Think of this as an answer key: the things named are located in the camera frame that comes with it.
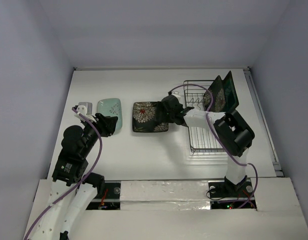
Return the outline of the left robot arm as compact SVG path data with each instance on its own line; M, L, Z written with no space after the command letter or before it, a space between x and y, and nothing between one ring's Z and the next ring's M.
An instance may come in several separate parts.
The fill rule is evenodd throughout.
M84 127L72 125L64 131L47 205L29 227L26 240L71 239L91 201L107 193L104 176L87 169L87 156L96 142L113 135L118 117L77 110L75 114Z

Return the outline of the black floral square plate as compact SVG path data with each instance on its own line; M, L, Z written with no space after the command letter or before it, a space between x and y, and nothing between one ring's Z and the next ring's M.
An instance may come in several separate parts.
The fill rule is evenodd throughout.
M132 131L134 133L163 133L169 124L156 120L156 101L134 102L132 107Z

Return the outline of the light green plate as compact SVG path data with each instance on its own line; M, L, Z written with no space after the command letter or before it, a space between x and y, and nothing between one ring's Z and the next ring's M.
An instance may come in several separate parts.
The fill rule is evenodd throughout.
M97 103L96 112L105 117L117 117L114 135L120 133L123 126L122 104L119 98L106 98Z

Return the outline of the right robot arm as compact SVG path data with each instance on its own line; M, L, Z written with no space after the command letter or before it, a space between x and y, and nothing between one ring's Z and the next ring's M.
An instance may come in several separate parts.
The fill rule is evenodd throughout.
M227 171L224 190L236 196L247 180L247 154L255 133L238 111L210 112L186 107L174 95L168 95L157 103L156 119L159 123L171 123L187 128L210 131L227 153Z

